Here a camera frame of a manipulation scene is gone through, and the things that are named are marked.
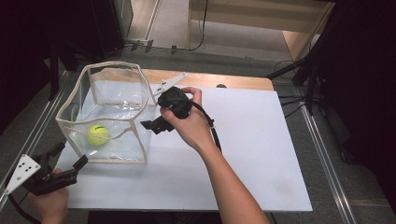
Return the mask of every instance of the cable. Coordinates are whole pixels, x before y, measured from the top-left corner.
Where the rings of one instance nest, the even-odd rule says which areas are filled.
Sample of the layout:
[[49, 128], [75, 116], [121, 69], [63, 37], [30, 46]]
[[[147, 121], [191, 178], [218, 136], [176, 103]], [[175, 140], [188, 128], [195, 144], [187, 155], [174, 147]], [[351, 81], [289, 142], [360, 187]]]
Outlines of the cable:
[[274, 213], [270, 213], [272, 220], [274, 221], [274, 224], [277, 224], [276, 218], [274, 216]]
[[[9, 183], [9, 180], [11, 179], [11, 176], [12, 176], [12, 173], [10, 173], [10, 174], [8, 175], [8, 177], [7, 177], [7, 180], [6, 180], [6, 183], [7, 183], [7, 184]], [[28, 220], [28, 221], [30, 221], [30, 222], [32, 222], [32, 223], [34, 223], [34, 224], [40, 224], [40, 223], [41, 223], [40, 221], [38, 221], [37, 219], [35, 219], [34, 217], [32, 217], [31, 215], [29, 215], [28, 213], [26, 213], [26, 212], [20, 207], [20, 204], [23, 202], [23, 200], [25, 199], [26, 196], [27, 196], [27, 193], [26, 193], [26, 195], [22, 198], [22, 200], [21, 200], [19, 203], [17, 203], [17, 201], [15, 200], [14, 196], [12, 195], [12, 193], [8, 194], [9, 201], [12, 203], [12, 205], [14, 205], [15, 209], [17, 210], [17, 212], [18, 212], [23, 218], [25, 218], [26, 220]]]
[[293, 103], [300, 102], [301, 100], [302, 100], [302, 99], [299, 98], [299, 99], [297, 99], [297, 100], [293, 100], [293, 101], [288, 101], [288, 102], [285, 102], [285, 103], [281, 103], [280, 105], [281, 105], [281, 106], [290, 105], [290, 104], [293, 104]]
[[[199, 11], [198, 17], [201, 18], [201, 11]], [[203, 30], [201, 29], [201, 21], [200, 20], [198, 20], [198, 28], [199, 28], [199, 33], [203, 36], [202, 38], [204, 38], [205, 34], [204, 34]]]
[[282, 95], [280, 95], [280, 96], [278, 96], [278, 98], [279, 99], [282, 99], [282, 98], [304, 98], [303, 96], [299, 96], [299, 95], [290, 95], [290, 96], [282, 96]]
[[179, 101], [179, 102], [182, 102], [182, 103], [193, 105], [193, 106], [195, 106], [195, 108], [197, 108], [198, 110], [200, 110], [204, 114], [204, 116], [205, 116], [205, 118], [207, 120], [207, 124], [210, 127], [210, 131], [212, 132], [213, 140], [215, 141], [216, 146], [221, 151], [221, 145], [220, 145], [220, 141], [219, 141], [219, 136], [218, 136], [218, 133], [216, 132], [216, 129], [215, 129], [215, 124], [214, 124], [215, 121], [213, 119], [211, 119], [207, 115], [206, 111], [200, 105], [198, 105], [197, 103], [195, 103], [193, 101], [190, 101], [190, 100], [185, 100], [185, 99], [162, 100], [162, 103], [173, 103], [174, 101]]
[[34, 223], [34, 224], [40, 224], [41, 222], [38, 221], [37, 219], [35, 219], [34, 217], [30, 216], [29, 214], [27, 214], [17, 203], [17, 201], [15, 201], [14, 196], [12, 194], [8, 195], [9, 200], [11, 201], [12, 205], [14, 205], [15, 209], [17, 209], [17, 212], [26, 220]]
[[23, 203], [23, 201], [26, 199], [27, 195], [29, 194], [29, 191], [27, 191], [25, 193], [25, 195], [23, 196], [23, 198], [20, 200], [20, 202], [18, 203], [18, 205], [21, 205], [21, 203]]
[[150, 48], [150, 49], [165, 49], [165, 50], [172, 50], [172, 51], [187, 51], [187, 52], [189, 52], [189, 51], [195, 51], [195, 50], [197, 50], [198, 48], [200, 48], [200, 47], [202, 46], [202, 44], [204, 43], [204, 39], [205, 39], [205, 22], [206, 22], [206, 14], [207, 14], [207, 5], [208, 5], [208, 2], [209, 2], [209, 0], [206, 0], [206, 4], [205, 4], [205, 14], [204, 14], [204, 20], [203, 20], [203, 25], [202, 25], [202, 32], [201, 32], [201, 26], [200, 26], [200, 24], [199, 24], [200, 32], [201, 32], [201, 34], [202, 34], [201, 42], [199, 43], [199, 45], [198, 45], [196, 48], [194, 48], [194, 49], [169, 49], [169, 48], [152, 47], [152, 46], [149, 47], [149, 46], [145, 46], [145, 45], [142, 45], [142, 44], [137, 44], [137, 46], [138, 46], [138, 47], [143, 47], [143, 48]]
[[291, 111], [288, 115], [285, 116], [285, 119], [286, 119], [288, 116], [292, 115], [294, 112], [296, 112], [296, 111], [297, 111], [300, 107], [302, 107], [303, 105], [305, 105], [305, 104], [299, 105], [297, 108], [295, 108], [293, 111]]
[[122, 49], [113, 50], [113, 51], [111, 51], [111, 52], [106, 53], [105, 56], [106, 56], [106, 57], [111, 57], [111, 56], [113, 56], [115, 53], [120, 52], [120, 51], [123, 51], [123, 50], [128, 49], [128, 48], [131, 48], [132, 46], [124, 46]]
[[[280, 62], [278, 62], [278, 63], [275, 64], [275, 66], [274, 66], [274, 71], [276, 71], [276, 67], [277, 67], [280, 63], [285, 63], [285, 62], [294, 63], [294, 61], [291, 61], [291, 60], [280, 61]], [[282, 76], [279, 76], [279, 77], [282, 78], [282, 79], [287, 79], [287, 80], [290, 80], [290, 79], [291, 79], [291, 78], [285, 78], [285, 77], [282, 77]]]
[[198, 47], [196, 47], [195, 49], [189, 49], [189, 51], [194, 51], [194, 50], [200, 48], [201, 45], [204, 43], [204, 39], [205, 39], [205, 22], [206, 22], [206, 13], [207, 13], [208, 2], [209, 2], [209, 0], [206, 0], [204, 21], [203, 21], [203, 24], [202, 24], [202, 39], [201, 39], [201, 43], [198, 45]]

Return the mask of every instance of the white bracket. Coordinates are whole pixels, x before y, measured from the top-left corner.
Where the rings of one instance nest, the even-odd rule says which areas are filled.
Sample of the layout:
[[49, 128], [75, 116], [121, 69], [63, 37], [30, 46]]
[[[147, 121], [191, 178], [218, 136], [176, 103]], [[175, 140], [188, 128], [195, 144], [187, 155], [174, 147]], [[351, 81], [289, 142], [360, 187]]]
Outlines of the white bracket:
[[30, 178], [35, 172], [37, 172], [41, 166], [35, 162], [28, 155], [22, 154], [20, 161], [18, 162], [17, 168], [15, 168], [14, 174], [12, 174], [11, 179], [7, 185], [6, 195], [12, 193], [21, 184], [23, 184], [27, 179]]
[[186, 72], [183, 72], [183, 74], [181, 74], [178, 77], [171, 77], [169, 79], [163, 80], [163, 83], [160, 86], [158, 86], [158, 88], [152, 94], [156, 96], [171, 89], [171, 87], [175, 86], [180, 80], [185, 78], [187, 75], [188, 74]]

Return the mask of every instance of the white table surface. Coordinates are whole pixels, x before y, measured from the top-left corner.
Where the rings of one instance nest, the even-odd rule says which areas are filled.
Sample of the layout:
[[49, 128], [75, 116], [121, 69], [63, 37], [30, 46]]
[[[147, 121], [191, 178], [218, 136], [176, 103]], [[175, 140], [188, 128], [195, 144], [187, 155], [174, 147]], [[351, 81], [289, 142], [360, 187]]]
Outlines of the white table surface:
[[[198, 88], [224, 157], [262, 210], [312, 211], [276, 92]], [[77, 159], [66, 144], [57, 167]], [[176, 131], [152, 134], [147, 164], [88, 163], [69, 190], [69, 208], [218, 210], [204, 163]]]

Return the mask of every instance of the human arm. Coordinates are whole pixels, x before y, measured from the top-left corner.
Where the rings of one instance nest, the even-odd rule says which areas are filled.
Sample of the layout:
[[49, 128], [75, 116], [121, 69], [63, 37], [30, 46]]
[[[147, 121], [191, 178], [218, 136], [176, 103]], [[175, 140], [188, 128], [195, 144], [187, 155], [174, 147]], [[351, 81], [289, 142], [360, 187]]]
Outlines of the human arm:
[[[61, 169], [55, 169], [54, 173], [59, 174], [61, 171]], [[29, 192], [28, 198], [40, 214], [42, 224], [58, 224], [64, 223], [66, 219], [68, 195], [68, 189], [62, 188], [40, 196]]]
[[[202, 91], [192, 87], [182, 89], [192, 94], [192, 100], [202, 105]], [[205, 116], [193, 107], [186, 119], [178, 119], [168, 108], [162, 108], [163, 118], [171, 123], [181, 138], [203, 159], [223, 223], [269, 223], [260, 206], [238, 178], [216, 147]]]

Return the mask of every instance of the forearm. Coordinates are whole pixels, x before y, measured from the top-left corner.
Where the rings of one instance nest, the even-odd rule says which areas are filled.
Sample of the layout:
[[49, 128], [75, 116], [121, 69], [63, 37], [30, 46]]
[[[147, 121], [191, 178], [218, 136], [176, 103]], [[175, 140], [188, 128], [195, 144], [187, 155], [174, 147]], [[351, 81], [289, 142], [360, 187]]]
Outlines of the forearm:
[[216, 146], [206, 146], [199, 153], [209, 173], [223, 223], [269, 223]]

